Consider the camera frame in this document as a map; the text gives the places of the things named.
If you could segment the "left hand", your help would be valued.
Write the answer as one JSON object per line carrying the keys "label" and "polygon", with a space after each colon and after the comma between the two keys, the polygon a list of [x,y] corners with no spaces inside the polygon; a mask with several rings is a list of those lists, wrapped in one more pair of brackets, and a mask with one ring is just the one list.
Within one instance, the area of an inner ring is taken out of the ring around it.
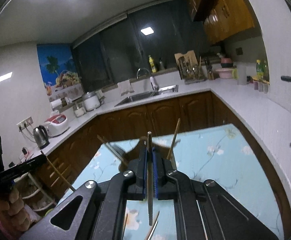
{"label": "left hand", "polygon": [[0,199],[0,239],[19,239],[30,225],[24,202],[18,190],[13,188],[7,201]]}

